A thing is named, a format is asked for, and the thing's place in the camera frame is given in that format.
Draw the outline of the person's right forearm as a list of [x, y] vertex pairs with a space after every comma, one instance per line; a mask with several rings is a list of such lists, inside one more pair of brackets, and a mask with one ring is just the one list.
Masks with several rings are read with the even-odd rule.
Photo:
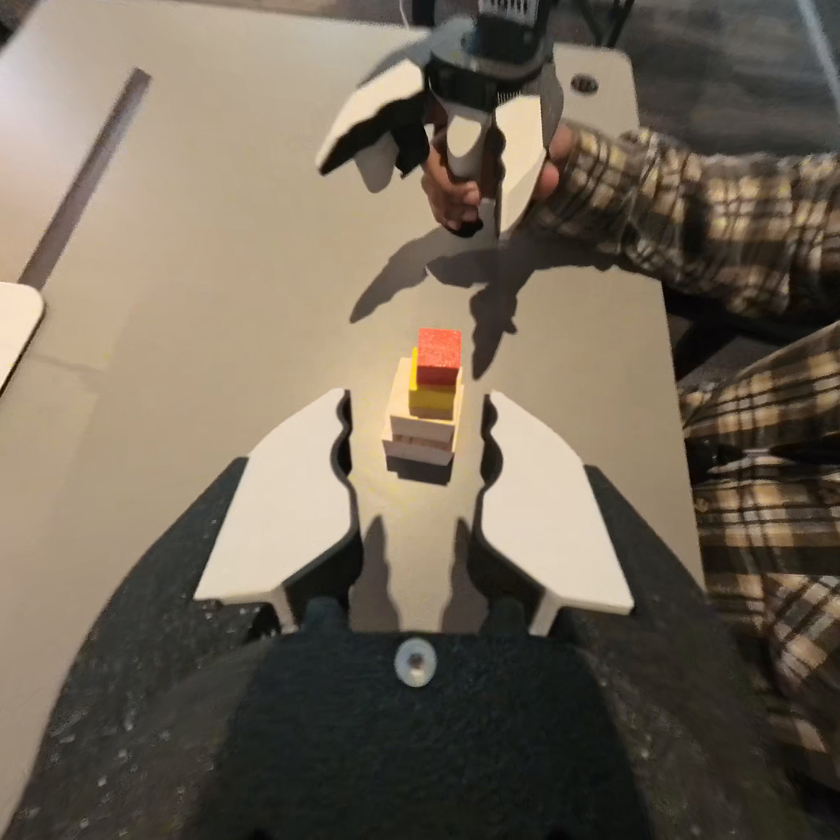
[[837, 152], [705, 155], [649, 129], [571, 126], [559, 182], [525, 225], [741, 316], [838, 319]]

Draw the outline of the yellow wooden cube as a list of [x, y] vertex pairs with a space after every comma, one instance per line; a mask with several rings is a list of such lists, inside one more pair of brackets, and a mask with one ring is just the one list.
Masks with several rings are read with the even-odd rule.
[[408, 375], [408, 408], [416, 417], [452, 421], [455, 416], [456, 397], [459, 393], [462, 369], [443, 369], [455, 378], [444, 384], [421, 383], [418, 377], [418, 348], [414, 347]]

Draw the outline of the red wooden cube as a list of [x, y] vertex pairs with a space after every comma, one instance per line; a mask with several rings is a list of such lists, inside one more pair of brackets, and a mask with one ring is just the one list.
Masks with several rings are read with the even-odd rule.
[[461, 332], [420, 328], [416, 342], [418, 386], [455, 388], [461, 370]]

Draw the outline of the person's right hand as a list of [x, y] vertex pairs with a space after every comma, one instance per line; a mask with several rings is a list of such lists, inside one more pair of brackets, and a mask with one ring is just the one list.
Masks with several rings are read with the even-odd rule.
[[[557, 191], [580, 132], [578, 125], [566, 121], [555, 130], [548, 150], [542, 155], [539, 178], [528, 209], [544, 204]], [[447, 130], [443, 126], [437, 127], [423, 165], [421, 183], [434, 219], [441, 227], [455, 233], [478, 220], [482, 200], [494, 195], [499, 186], [504, 145], [501, 133], [491, 128], [484, 143], [479, 180], [464, 179], [455, 174], [448, 162]]]

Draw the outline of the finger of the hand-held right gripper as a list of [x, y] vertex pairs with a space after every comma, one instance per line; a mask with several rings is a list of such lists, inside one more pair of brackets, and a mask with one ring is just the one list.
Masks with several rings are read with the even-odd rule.
[[524, 218], [562, 113], [561, 95], [515, 95], [492, 116], [500, 136], [494, 235], [511, 235]]
[[353, 162], [365, 188], [377, 194], [395, 173], [410, 175], [427, 159], [427, 83], [411, 60], [390, 66], [344, 102], [316, 155], [328, 175]]

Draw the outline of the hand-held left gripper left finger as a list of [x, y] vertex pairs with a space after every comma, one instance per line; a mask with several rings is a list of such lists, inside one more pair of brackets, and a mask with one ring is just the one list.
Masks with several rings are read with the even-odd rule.
[[363, 565], [350, 483], [350, 391], [334, 388], [250, 452], [197, 584], [197, 602], [265, 603], [295, 632], [312, 599], [346, 605]]

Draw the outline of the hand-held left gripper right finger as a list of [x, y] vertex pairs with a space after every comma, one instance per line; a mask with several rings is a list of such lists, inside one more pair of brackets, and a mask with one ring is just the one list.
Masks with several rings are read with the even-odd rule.
[[564, 608], [631, 614], [634, 597], [581, 457], [499, 391], [485, 397], [481, 436], [474, 536], [537, 590], [529, 634], [548, 636]]

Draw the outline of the large natural wooden cube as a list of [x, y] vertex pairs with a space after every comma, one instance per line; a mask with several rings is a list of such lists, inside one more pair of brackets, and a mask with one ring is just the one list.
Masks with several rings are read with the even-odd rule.
[[443, 443], [396, 434], [386, 423], [381, 432], [385, 468], [398, 478], [444, 487], [451, 480], [455, 438]]

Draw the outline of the person's plaid shirt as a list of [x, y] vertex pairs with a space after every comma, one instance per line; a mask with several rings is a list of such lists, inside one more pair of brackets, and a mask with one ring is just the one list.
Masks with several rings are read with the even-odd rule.
[[787, 770], [838, 791], [838, 322], [679, 402], [710, 601]]

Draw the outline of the white tablet stand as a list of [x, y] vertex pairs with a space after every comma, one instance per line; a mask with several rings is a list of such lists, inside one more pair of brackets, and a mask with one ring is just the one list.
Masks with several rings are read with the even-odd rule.
[[1, 282], [1, 392], [13, 376], [45, 310], [45, 301], [37, 289]]

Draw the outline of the small natural wooden cube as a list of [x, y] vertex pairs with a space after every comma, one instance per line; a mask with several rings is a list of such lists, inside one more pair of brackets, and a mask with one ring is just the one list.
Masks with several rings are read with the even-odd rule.
[[454, 403], [451, 412], [425, 411], [414, 414], [410, 407], [410, 377], [412, 359], [399, 360], [392, 382], [391, 394], [385, 411], [394, 436], [423, 438], [440, 444], [451, 445], [457, 436], [461, 409], [464, 401], [463, 373], [458, 372]]

